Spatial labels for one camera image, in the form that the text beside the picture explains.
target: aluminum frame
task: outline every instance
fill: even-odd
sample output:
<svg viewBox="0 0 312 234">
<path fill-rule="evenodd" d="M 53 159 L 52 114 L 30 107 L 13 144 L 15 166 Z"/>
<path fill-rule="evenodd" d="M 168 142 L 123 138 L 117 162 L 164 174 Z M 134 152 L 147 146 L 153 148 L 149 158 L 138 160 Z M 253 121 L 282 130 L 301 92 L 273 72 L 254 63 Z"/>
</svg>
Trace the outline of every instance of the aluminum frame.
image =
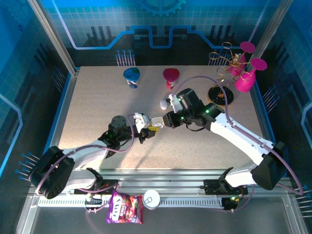
<svg viewBox="0 0 312 234">
<path fill-rule="evenodd" d="M 269 44 L 272 36 L 274 35 L 277 27 L 281 23 L 285 16 L 290 4 L 293 0 L 282 0 L 278 6 L 274 16 L 272 17 L 263 37 L 254 52 L 254 57 L 260 57 L 267 45 Z M 33 8 L 37 18 L 41 22 L 44 30 L 48 34 L 51 42 L 55 46 L 58 54 L 63 60 L 66 68 L 72 75 L 73 79 L 77 78 L 76 67 L 70 58 L 64 44 L 54 29 L 51 21 L 48 19 L 45 10 L 41 3 L 36 0 L 28 0 L 29 4 Z M 68 107 L 73 94 L 75 82 L 71 82 L 72 91 L 67 91 L 64 103 L 61 109 L 61 113 L 58 118 L 58 123 L 53 134 L 52 143 L 58 144 L 60 135 L 65 123 Z M 217 179 L 224 172 L 224 170 L 110 170 L 100 171 L 106 179 L 118 178 L 120 180 L 120 191 L 133 194 L 142 193 L 147 189 L 156 188 L 161 196 L 166 197 L 209 197 L 206 196 L 203 190 L 199 189 L 199 185 L 202 185 L 204 179 Z M 290 186 L 288 178 L 283 178 L 281 181 L 283 184 Z M 29 234 L 32 225 L 35 220 L 35 216 L 38 210 L 38 204 L 40 197 L 34 194 L 35 187 L 31 187 L 29 194 L 26 198 L 25 205 L 23 207 L 16 233 Z M 71 192 L 61 194 L 60 197 L 66 197 Z M 255 197 L 270 197 L 278 196 L 282 197 L 285 206 L 285 211 L 290 223 L 293 233 L 307 233 L 307 228 L 300 214 L 299 207 L 296 199 L 293 195 L 289 195 L 285 189 L 275 188 L 272 191 L 266 191 L 259 187 L 255 189 Z"/>
</svg>

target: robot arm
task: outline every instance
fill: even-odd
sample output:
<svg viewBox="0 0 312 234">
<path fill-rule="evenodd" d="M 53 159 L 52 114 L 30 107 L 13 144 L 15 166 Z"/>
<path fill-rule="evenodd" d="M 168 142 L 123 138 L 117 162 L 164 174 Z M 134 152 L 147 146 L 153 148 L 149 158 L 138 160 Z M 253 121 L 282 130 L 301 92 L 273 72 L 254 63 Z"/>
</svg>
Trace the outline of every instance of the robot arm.
<svg viewBox="0 0 312 234">
<path fill-rule="evenodd" d="M 272 142 L 255 135 L 232 119 L 235 125 L 261 140 L 263 144 L 253 142 L 228 123 L 222 108 L 213 103 L 205 106 L 192 89 L 185 89 L 176 96 L 171 95 L 166 102 L 170 103 L 174 110 L 164 117 L 149 119 L 144 114 L 135 113 L 134 138 L 139 138 L 140 143 L 143 143 L 145 139 L 153 137 L 163 125 L 176 128 L 192 123 L 224 137 L 249 156 L 253 162 L 240 168 L 228 168 L 224 172 L 218 180 L 222 194 L 230 194 L 235 188 L 247 184 L 257 184 L 264 189 L 272 190 L 286 172 L 283 164 L 263 148 L 267 145 L 280 156 L 287 157 L 287 148 L 283 143 L 274 146 Z M 51 165 L 56 164 L 61 157 L 70 152 L 71 155 L 62 160 L 39 186 L 39 191 L 47 199 L 56 197 L 63 190 L 98 191 L 110 185 L 110 182 L 104 181 L 102 176 L 91 168 L 83 169 L 92 161 L 103 160 L 114 155 L 114 151 L 104 147 L 119 150 L 121 142 L 132 138 L 131 133 L 131 128 L 126 125 L 126 119 L 116 116 L 109 124 L 108 131 L 89 145 L 65 150 L 56 146 L 49 148 L 32 169 L 29 181 L 38 189 L 47 171 L 51 170 Z"/>
<path fill-rule="evenodd" d="M 263 148 L 267 145 L 282 157 L 286 157 L 287 148 L 282 142 L 274 146 L 272 142 L 257 136 L 231 118 L 236 126 L 263 144 L 253 142 L 229 124 L 222 108 L 213 103 L 205 106 L 192 89 L 185 89 L 176 96 L 169 96 L 167 101 L 174 106 L 174 111 L 168 112 L 163 117 L 165 126 L 176 128 L 183 124 L 194 123 L 227 139 L 253 161 L 250 165 L 226 170 L 219 179 L 223 193 L 230 193 L 233 188 L 247 184 L 257 184 L 264 189 L 272 190 L 286 172 L 282 163 Z"/>
<path fill-rule="evenodd" d="M 159 129 L 152 126 L 159 121 L 157 118 L 150 120 L 144 114 L 135 113 L 134 119 L 134 138 L 139 138 L 141 144 L 145 139 L 153 137 Z M 115 154 L 115 152 L 107 150 L 104 147 L 119 150 L 121 148 L 121 142 L 131 139 L 131 128 L 126 125 L 125 117 L 115 116 L 108 126 L 108 131 L 88 145 L 63 150 L 56 146 L 50 147 L 33 167 L 28 179 L 38 187 L 42 178 L 50 170 L 51 165 L 55 164 L 64 155 L 71 153 L 45 179 L 39 188 L 40 193 L 47 199 L 52 199 L 63 190 L 88 189 L 97 191 L 111 183 L 115 184 L 117 181 L 103 180 L 102 176 L 95 170 L 86 168 L 86 166 L 91 162 L 102 161 Z"/>
</svg>

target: snack bag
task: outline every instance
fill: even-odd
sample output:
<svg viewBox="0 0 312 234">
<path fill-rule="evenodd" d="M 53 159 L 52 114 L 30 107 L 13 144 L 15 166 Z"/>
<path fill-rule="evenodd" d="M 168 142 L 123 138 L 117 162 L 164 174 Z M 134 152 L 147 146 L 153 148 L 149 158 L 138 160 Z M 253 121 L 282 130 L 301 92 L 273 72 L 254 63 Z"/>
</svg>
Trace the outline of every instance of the snack bag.
<svg viewBox="0 0 312 234">
<path fill-rule="evenodd" d="M 142 195 L 129 196 L 113 190 L 107 223 L 143 223 Z"/>
</svg>

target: speckled tabletop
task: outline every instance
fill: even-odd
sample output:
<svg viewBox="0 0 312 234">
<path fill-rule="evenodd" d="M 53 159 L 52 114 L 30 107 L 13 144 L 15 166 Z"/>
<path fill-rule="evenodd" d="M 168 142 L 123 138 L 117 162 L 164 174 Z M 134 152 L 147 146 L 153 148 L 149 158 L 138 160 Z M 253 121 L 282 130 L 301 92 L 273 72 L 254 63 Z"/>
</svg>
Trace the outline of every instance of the speckled tabletop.
<svg viewBox="0 0 312 234">
<path fill-rule="evenodd" d="M 180 71 L 178 84 L 198 75 L 218 77 L 217 66 L 139 66 L 140 83 L 137 89 L 132 89 L 123 77 L 128 67 L 81 67 L 59 147 L 74 148 L 96 140 L 116 115 L 139 112 L 153 118 L 171 111 L 171 108 L 163 111 L 159 106 L 159 102 L 172 93 L 162 76 L 163 70 L 169 67 Z M 227 80 L 230 82 L 231 77 L 227 76 Z M 204 104 L 208 104 L 207 92 L 212 86 L 212 81 L 196 78 L 182 88 L 194 89 Z M 230 87 L 235 96 L 229 106 L 231 117 L 262 136 L 250 93 L 239 93 Z M 222 137 L 205 130 L 191 132 L 181 126 L 176 129 L 164 127 L 143 144 L 136 139 L 129 152 L 115 154 L 89 166 L 94 169 L 225 169 L 249 161 L 242 151 Z"/>
</svg>

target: wire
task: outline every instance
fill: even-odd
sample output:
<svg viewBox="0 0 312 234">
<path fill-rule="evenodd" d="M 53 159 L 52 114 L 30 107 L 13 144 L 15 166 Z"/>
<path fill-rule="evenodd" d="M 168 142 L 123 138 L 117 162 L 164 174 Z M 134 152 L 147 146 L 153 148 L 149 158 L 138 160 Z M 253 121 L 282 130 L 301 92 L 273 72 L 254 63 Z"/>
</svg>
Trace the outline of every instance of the wire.
<svg viewBox="0 0 312 234">
<path fill-rule="evenodd" d="M 188 78 L 186 79 L 185 81 L 183 81 L 179 86 L 178 88 L 176 89 L 175 93 L 173 94 L 176 95 L 177 92 L 179 91 L 179 89 L 182 87 L 183 84 L 185 84 L 186 82 L 188 82 L 189 80 L 191 79 L 194 79 L 194 78 L 205 78 L 205 79 L 210 79 L 212 80 L 213 82 L 215 82 L 221 89 L 222 93 L 224 94 L 224 99 L 225 99 L 225 116 L 226 116 L 226 119 L 227 121 L 229 122 L 229 124 L 231 125 L 231 127 L 233 127 L 235 130 L 237 130 L 238 132 L 240 132 L 242 135 L 244 135 L 245 137 L 249 138 L 250 140 L 256 142 L 257 144 L 259 145 L 263 145 L 263 143 L 258 140 L 257 138 L 255 138 L 254 136 L 250 135 L 249 133 L 247 133 L 246 131 L 244 131 L 243 129 L 239 128 L 236 124 L 234 124 L 229 116 L 229 111 L 228 111 L 228 98 L 226 96 L 226 93 L 222 87 L 222 85 L 214 78 L 211 78 L 211 77 L 207 77 L 207 76 L 195 76 L 195 77 L 191 77 L 191 78 Z M 295 180 L 298 188 L 299 188 L 299 191 L 296 191 L 292 188 L 289 188 L 283 184 L 280 184 L 280 183 L 277 183 L 278 186 L 292 192 L 292 193 L 295 193 L 297 195 L 303 195 L 303 188 L 302 188 L 302 185 L 298 179 L 298 177 L 296 176 L 296 174 L 294 173 L 294 171 L 291 169 L 291 167 L 288 165 L 288 163 L 277 153 L 275 152 L 273 149 L 271 149 L 269 146 L 265 145 L 263 146 L 264 149 L 266 149 L 267 151 L 271 152 L 272 154 L 274 154 L 278 160 L 281 161 L 281 163 L 283 163 L 283 165 L 286 167 L 286 169 L 289 171 L 289 173 L 292 175 L 293 179 Z"/>
<path fill-rule="evenodd" d="M 238 188 L 239 188 L 240 191 L 242 192 L 242 196 L 243 196 L 242 198 L 244 198 L 244 190 L 243 190 L 244 188 L 241 188 L 241 186 L 239 186 Z"/>
<path fill-rule="evenodd" d="M 125 144 L 127 144 L 129 140 L 125 141 L 122 145 L 120 145 L 120 147 L 124 146 Z"/>
<path fill-rule="evenodd" d="M 104 192 L 104 191 L 106 191 L 106 190 L 109 190 L 109 189 L 111 189 L 111 188 L 113 188 L 113 187 L 115 187 L 115 186 L 116 186 L 116 189 L 119 188 L 119 185 L 118 185 L 118 184 L 113 184 L 113 185 L 107 186 L 107 187 L 105 187 L 105 188 L 103 188 L 103 189 L 99 189 L 99 190 L 89 190 L 89 189 L 79 189 L 79 190 L 80 190 L 80 191 L 83 191 L 83 192 L 85 192 L 85 193 L 96 194 L 96 193 L 101 193 L 101 192 Z"/>
<path fill-rule="evenodd" d="M 199 131 L 205 129 L 204 127 L 203 127 L 203 128 L 199 128 L 199 129 L 190 129 L 188 124 L 186 124 L 185 126 L 186 126 L 186 128 L 187 128 L 188 130 L 190 130 L 190 131 L 192 131 L 192 132 L 199 132 Z"/>
<path fill-rule="evenodd" d="M 116 187 L 116 192 L 118 191 L 118 189 L 119 189 L 119 184 L 114 184 L 114 185 L 112 185 L 112 186 L 108 186 L 108 187 L 110 187 L 110 188 L 112 188 L 112 187 L 114 187 L 114 186 L 117 186 Z M 111 201 L 111 199 L 112 199 L 112 196 L 107 200 L 107 202 L 105 202 L 102 206 L 100 206 L 99 208 L 96 208 L 96 209 L 87 209 L 85 206 L 84 206 L 84 208 L 88 211 L 88 212 L 93 212 L 93 213 L 96 213 L 96 212 L 98 212 L 98 211 L 100 211 L 100 210 L 102 210 L 110 201 Z"/>
<path fill-rule="evenodd" d="M 36 189 L 36 194 L 40 195 L 40 188 L 41 186 L 43 185 L 43 183 L 45 182 L 45 180 L 47 179 L 47 177 L 50 175 L 50 173 L 54 170 L 54 168 L 56 166 L 59 165 L 60 162 L 62 162 L 65 158 L 67 158 L 68 156 L 70 155 L 73 155 L 74 153 L 80 151 L 80 150 L 83 150 L 83 149 L 87 149 L 87 148 L 92 148 L 92 147 L 97 147 L 97 148 L 100 148 L 100 149 L 104 149 L 104 150 L 109 150 L 109 151 L 113 151 L 113 152 L 116 152 L 116 153 L 125 153 L 125 152 L 128 152 L 131 148 L 132 148 L 132 145 L 133 145 L 133 142 L 135 140 L 135 132 L 134 132 L 134 129 L 133 129 L 133 126 L 130 122 L 130 119 L 129 117 L 130 116 L 134 116 L 133 114 L 131 115 L 128 115 L 127 116 L 127 121 L 128 121 L 128 124 L 130 125 L 130 129 L 131 129 L 131 144 L 130 146 L 126 149 L 126 150 L 114 150 L 114 149 L 110 149 L 108 147 L 105 147 L 105 146 L 102 146 L 102 145 L 84 145 L 84 146 L 81 146 L 81 147 L 78 147 L 77 149 L 75 150 L 72 150 L 71 152 L 63 155 L 59 160 L 57 160 L 50 168 L 49 170 L 47 171 L 47 173 L 42 177 L 41 181 L 39 182 L 38 186 L 37 186 L 37 189 Z"/>
<path fill-rule="evenodd" d="M 252 189 L 252 191 L 251 191 L 251 193 L 250 193 L 250 196 L 249 196 L 249 198 L 247 199 L 247 201 L 244 203 L 244 205 L 242 205 L 241 207 L 238 207 L 238 208 L 236 208 L 235 210 L 233 210 L 233 213 L 235 213 L 235 212 L 237 212 L 237 211 L 240 211 L 241 209 L 243 209 L 245 206 L 247 206 L 247 204 L 249 203 L 249 201 L 251 200 L 251 198 L 253 197 L 253 195 L 254 195 L 254 185 L 253 185 L 253 189 Z"/>
</svg>

